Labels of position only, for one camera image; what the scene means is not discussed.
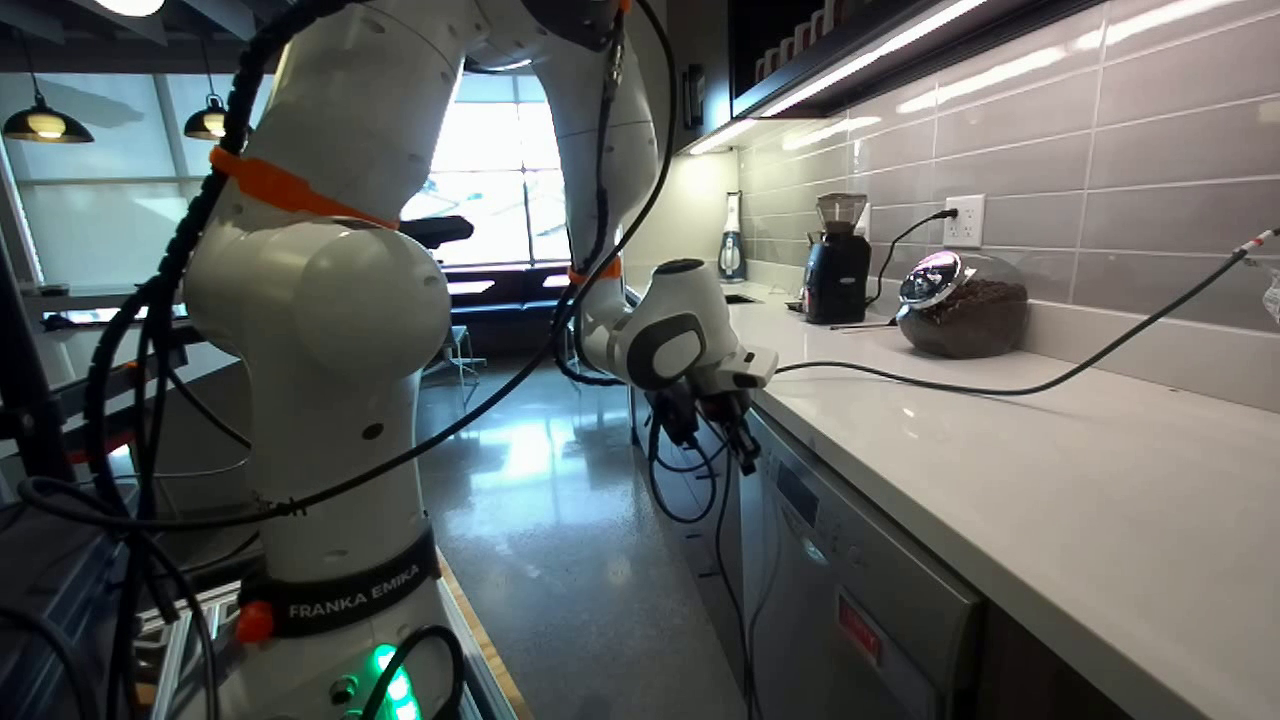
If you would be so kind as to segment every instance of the robotic arm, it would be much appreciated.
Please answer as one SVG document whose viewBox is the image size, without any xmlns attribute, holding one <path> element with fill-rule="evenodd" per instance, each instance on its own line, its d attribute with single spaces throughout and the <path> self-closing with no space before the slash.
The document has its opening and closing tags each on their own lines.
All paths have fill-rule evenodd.
<svg viewBox="0 0 1280 720">
<path fill-rule="evenodd" d="M 217 153 L 233 185 L 186 265 L 194 329 L 242 356 L 251 481 L 266 502 L 417 442 L 417 369 L 442 345 L 449 287 L 434 258 L 400 232 L 400 208 L 431 166 L 465 64 L 529 64 L 544 80 L 577 275 L 607 258 L 657 185 L 657 116 L 666 100 L 657 67 L 637 60 L 650 34 L 610 44 L 620 11 L 607 0 L 362 0 L 286 44 L 246 147 Z M 620 270 L 607 268 L 577 310 L 595 369 L 643 393 L 693 393 L 752 458 L 741 393 L 771 375 L 771 352 L 741 347 L 708 268 L 664 265 L 638 306 L 624 304 Z M 240 593 L 235 641 L 257 649 L 226 682 L 240 709 L 358 709 L 358 667 L 378 643 L 449 624 L 427 584 L 431 560 L 417 464 L 266 521 L 265 560 Z M 439 700 L 449 654 L 421 652 L 411 677 L 425 705 Z"/>
</svg>

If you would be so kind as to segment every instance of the concrete floor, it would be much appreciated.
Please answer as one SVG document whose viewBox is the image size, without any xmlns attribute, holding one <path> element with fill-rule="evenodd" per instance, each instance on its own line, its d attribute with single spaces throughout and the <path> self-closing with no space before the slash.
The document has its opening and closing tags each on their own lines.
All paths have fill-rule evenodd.
<svg viewBox="0 0 1280 720">
<path fill-rule="evenodd" d="M 421 431 L 504 375 L 427 375 Z M 741 687 L 627 431 L 620 387 L 541 369 L 421 458 L 434 540 L 536 715 L 741 720 Z"/>
</svg>

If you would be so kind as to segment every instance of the white countertop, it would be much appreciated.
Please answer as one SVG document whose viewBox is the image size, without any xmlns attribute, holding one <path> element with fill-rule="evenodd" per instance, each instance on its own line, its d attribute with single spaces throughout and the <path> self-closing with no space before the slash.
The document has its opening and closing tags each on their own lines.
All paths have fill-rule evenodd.
<svg viewBox="0 0 1280 720">
<path fill-rule="evenodd" d="M 890 329 L 766 304 L 730 324 L 782 362 L 998 387 L 1068 369 L 922 361 Z M 1274 715 L 1280 416 L 1108 373 L 1027 400 L 792 373 L 759 405 L 1130 715 Z"/>
</svg>

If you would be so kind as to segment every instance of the coffee grinder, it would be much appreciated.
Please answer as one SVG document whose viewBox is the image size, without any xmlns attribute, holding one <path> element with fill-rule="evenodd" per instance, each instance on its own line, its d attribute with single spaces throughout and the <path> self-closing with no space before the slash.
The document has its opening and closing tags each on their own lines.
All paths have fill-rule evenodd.
<svg viewBox="0 0 1280 720">
<path fill-rule="evenodd" d="M 872 242 L 854 236 L 866 196 L 831 191 L 814 199 L 825 232 L 808 239 L 804 257 L 804 321 L 860 324 L 866 304 Z"/>
</svg>

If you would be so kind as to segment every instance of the wall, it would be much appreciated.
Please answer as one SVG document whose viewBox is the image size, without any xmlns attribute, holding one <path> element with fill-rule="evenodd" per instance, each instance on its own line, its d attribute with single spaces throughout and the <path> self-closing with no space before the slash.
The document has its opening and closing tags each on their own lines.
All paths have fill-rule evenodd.
<svg viewBox="0 0 1280 720">
<path fill-rule="evenodd" d="M 1274 0 L 1112 0 L 836 121 L 771 124 L 741 147 L 747 248 L 801 265 L 825 191 L 872 196 L 875 248 L 943 196 L 983 191 L 988 252 L 1034 301 L 1152 310 L 1280 225 L 1274 34 Z M 902 242 L 897 270 L 934 239 Z M 1274 333 L 1264 284 L 1234 268 L 1178 314 Z"/>
<path fill-rule="evenodd" d="M 722 232 L 722 196 L 734 191 L 734 156 L 676 156 L 664 196 L 624 252 L 624 275 L 649 287 L 672 257 L 713 258 Z"/>
</svg>

